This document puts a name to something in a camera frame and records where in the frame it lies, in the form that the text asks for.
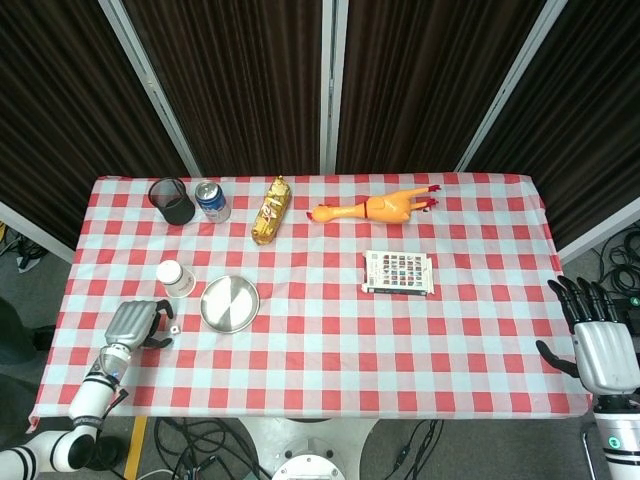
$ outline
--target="curtain fold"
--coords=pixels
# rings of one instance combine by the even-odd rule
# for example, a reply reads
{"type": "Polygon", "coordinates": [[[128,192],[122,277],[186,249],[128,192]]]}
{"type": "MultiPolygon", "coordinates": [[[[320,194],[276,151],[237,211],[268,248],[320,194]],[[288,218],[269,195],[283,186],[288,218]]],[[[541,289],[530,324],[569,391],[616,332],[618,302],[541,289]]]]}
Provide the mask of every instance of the curtain fold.
{"type": "Polygon", "coordinates": [[[337,171],[453,170],[543,4],[351,0],[337,171]]]}
{"type": "Polygon", "coordinates": [[[558,248],[640,197],[637,2],[569,2],[467,170],[530,175],[558,248]]]}
{"type": "Polygon", "coordinates": [[[0,201],[74,248],[98,176],[187,175],[97,2],[0,22],[0,201]]]}
{"type": "Polygon", "coordinates": [[[203,174],[318,173],[321,0],[125,3],[203,174]]]}

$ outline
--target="chicken toy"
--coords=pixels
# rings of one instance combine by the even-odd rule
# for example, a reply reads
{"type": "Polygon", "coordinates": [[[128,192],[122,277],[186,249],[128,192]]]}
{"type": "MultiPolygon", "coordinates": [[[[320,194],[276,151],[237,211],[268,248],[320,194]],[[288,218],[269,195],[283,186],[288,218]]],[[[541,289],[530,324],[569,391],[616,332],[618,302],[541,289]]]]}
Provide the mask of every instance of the chicken toy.
{"type": "Polygon", "coordinates": [[[366,202],[348,207],[329,207],[318,205],[307,216],[315,222],[329,222],[334,218],[352,217],[367,218],[386,223],[404,223],[411,217],[412,210],[429,208],[438,203],[429,198],[425,202],[411,203],[411,197],[427,192],[440,190],[440,185],[416,188],[415,190],[400,190],[381,197],[369,197],[366,202]]]}

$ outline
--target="snack package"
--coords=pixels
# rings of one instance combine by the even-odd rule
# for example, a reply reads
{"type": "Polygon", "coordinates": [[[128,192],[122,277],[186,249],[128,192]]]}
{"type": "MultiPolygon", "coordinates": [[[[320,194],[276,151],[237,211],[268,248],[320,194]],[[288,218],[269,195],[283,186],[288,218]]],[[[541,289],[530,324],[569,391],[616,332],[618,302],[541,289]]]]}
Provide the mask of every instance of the snack package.
{"type": "Polygon", "coordinates": [[[282,176],[276,177],[264,197],[262,207],[251,229],[251,237],[258,245],[271,243],[276,236],[290,200],[291,187],[282,176]]]}

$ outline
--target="black cable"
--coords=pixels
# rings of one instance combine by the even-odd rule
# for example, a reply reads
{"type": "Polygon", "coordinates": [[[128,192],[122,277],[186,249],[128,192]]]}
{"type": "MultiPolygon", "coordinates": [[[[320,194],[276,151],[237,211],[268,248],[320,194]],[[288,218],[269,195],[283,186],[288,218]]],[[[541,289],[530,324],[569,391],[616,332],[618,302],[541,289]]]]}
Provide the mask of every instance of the black cable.
{"type": "Polygon", "coordinates": [[[42,258],[49,253],[48,250],[35,243],[33,240],[28,239],[21,233],[9,228],[9,226],[6,226],[5,228],[5,235],[2,238],[2,241],[0,241],[0,244],[3,245],[3,247],[0,248],[0,256],[7,252],[18,253],[18,255],[24,259],[23,262],[26,266],[29,260],[42,258]],[[9,234],[13,236],[13,239],[9,240],[9,234]]]}
{"type": "Polygon", "coordinates": [[[154,425],[153,437],[156,450],[158,451],[158,455],[160,456],[162,463],[174,473],[174,478],[179,475],[182,467],[189,469],[193,473],[198,469],[204,469],[208,465],[218,461],[222,469],[227,473],[227,476],[230,476],[232,480],[235,480],[231,471],[228,469],[219,454],[215,456],[213,455],[216,452],[222,451],[241,461],[257,478],[261,478],[261,474],[266,478],[271,478],[269,473],[258,463],[257,456],[252,454],[252,450],[249,448],[249,445],[245,440],[220,419],[201,420],[187,423],[186,419],[183,419],[182,422],[177,422],[172,418],[157,418],[154,425]],[[175,451],[162,443],[160,428],[162,424],[168,425],[182,436],[184,442],[187,444],[182,452],[175,451]],[[193,431],[195,427],[203,425],[211,425],[212,428],[206,429],[202,433],[193,431]],[[241,450],[241,453],[226,445],[227,434],[235,440],[241,450]],[[198,453],[207,455],[207,459],[199,464],[197,462],[198,453]],[[175,466],[169,466],[169,462],[165,455],[178,456],[175,466]]]}
{"type": "Polygon", "coordinates": [[[427,456],[424,458],[424,460],[422,461],[422,464],[420,465],[420,467],[418,468],[416,474],[414,475],[413,478],[416,478],[418,476],[418,474],[422,471],[422,469],[424,468],[424,466],[427,464],[427,460],[429,460],[429,457],[431,456],[431,454],[433,454],[433,451],[436,449],[436,447],[438,446],[438,442],[440,441],[440,436],[442,435],[442,430],[444,429],[444,422],[442,420],[440,420],[440,430],[438,431],[438,435],[436,436],[436,439],[433,442],[433,447],[431,447],[431,450],[429,451],[429,453],[427,454],[427,456]]]}
{"type": "Polygon", "coordinates": [[[221,458],[218,458],[218,463],[220,464],[222,469],[227,473],[227,477],[229,477],[229,480],[236,480],[236,478],[231,474],[229,467],[227,467],[227,464],[224,463],[224,461],[221,458]]]}
{"type": "Polygon", "coordinates": [[[599,285],[603,286],[608,282],[610,288],[605,288],[607,292],[619,297],[631,298],[640,296],[640,245],[634,246],[640,238],[640,227],[637,223],[621,230],[609,237],[600,251],[591,249],[599,260],[600,277],[599,285]],[[622,245],[613,247],[608,252],[608,259],[611,267],[605,272],[605,251],[609,243],[619,235],[625,233],[622,245]]]}
{"type": "MultiPolygon", "coordinates": [[[[420,428],[421,425],[425,424],[427,420],[421,420],[414,427],[413,432],[411,433],[411,437],[409,438],[409,442],[402,448],[398,457],[396,458],[395,465],[393,467],[393,471],[387,475],[384,480],[388,480],[396,473],[402,464],[404,463],[407,455],[411,451],[411,444],[413,443],[413,439],[416,435],[416,432],[420,428]]],[[[424,438],[420,442],[420,446],[418,447],[418,451],[413,459],[413,463],[407,473],[404,476],[404,480],[408,480],[411,478],[412,480],[416,480],[418,474],[422,471],[424,466],[427,464],[427,460],[433,454],[438,442],[440,441],[440,436],[442,435],[442,430],[444,428],[444,421],[442,420],[430,420],[429,421],[429,429],[425,434],[424,438]]]]}
{"type": "Polygon", "coordinates": [[[127,392],[124,388],[120,389],[120,391],[118,392],[118,396],[107,407],[107,410],[104,412],[104,415],[102,416],[102,419],[104,420],[105,418],[107,418],[107,415],[109,415],[109,412],[111,412],[111,410],[113,410],[115,407],[117,407],[128,396],[129,396],[129,392],[127,392]]]}

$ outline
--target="floor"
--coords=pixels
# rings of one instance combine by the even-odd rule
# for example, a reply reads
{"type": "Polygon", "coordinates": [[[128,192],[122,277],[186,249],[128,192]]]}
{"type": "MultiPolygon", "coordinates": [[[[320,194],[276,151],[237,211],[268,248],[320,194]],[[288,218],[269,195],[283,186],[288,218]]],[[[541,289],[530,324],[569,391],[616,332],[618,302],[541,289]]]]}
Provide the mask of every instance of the floor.
{"type": "MultiPolygon", "coordinates": [[[[11,302],[21,315],[25,326],[37,327],[54,323],[62,300],[69,265],[53,255],[44,257],[39,265],[24,274],[18,274],[14,254],[0,257],[0,296],[11,302]]],[[[598,258],[589,251],[565,266],[565,274],[570,278],[582,275],[588,279],[598,277],[598,258]]],[[[21,432],[35,401],[35,388],[44,370],[46,354],[39,354],[34,360],[19,366],[0,366],[0,376],[6,375],[20,382],[16,398],[0,415],[0,445],[17,444],[28,440],[21,432]]],[[[449,421],[445,423],[442,438],[434,455],[429,459],[419,478],[462,478],[494,479],[519,478],[546,480],[566,478],[588,478],[586,462],[581,450],[579,431],[583,422],[593,420],[591,414],[583,418],[564,420],[533,421],[449,421]]],[[[109,417],[103,435],[115,435],[129,442],[134,420],[131,418],[109,417]]],[[[154,425],[156,419],[149,418],[145,431],[138,477],[153,470],[164,468],[154,446],[154,425]]],[[[67,428],[66,419],[43,419],[40,429],[67,428]]],[[[229,420],[229,425],[245,441],[250,440],[246,430],[237,420],[229,420]]],[[[407,442],[415,421],[381,420],[373,428],[365,444],[361,457],[360,475],[362,479],[382,480],[393,467],[398,452],[407,442]]],[[[202,431],[211,425],[202,425],[202,431]]],[[[596,430],[592,430],[590,444],[599,480],[610,478],[606,462],[599,452],[600,442],[596,430]]],[[[180,434],[166,425],[161,425],[160,438],[165,445],[181,451],[184,440],[180,434]]],[[[232,478],[242,479],[249,469],[233,458],[226,465],[232,478]]],[[[400,479],[410,464],[391,478],[400,479]]],[[[124,459],[116,467],[124,470],[124,459]]],[[[203,478],[231,478],[225,476],[220,466],[212,465],[204,472],[203,478]]],[[[68,478],[66,474],[46,474],[42,478],[51,480],[68,478]]],[[[116,478],[110,472],[83,471],[87,480],[116,478]]]]}

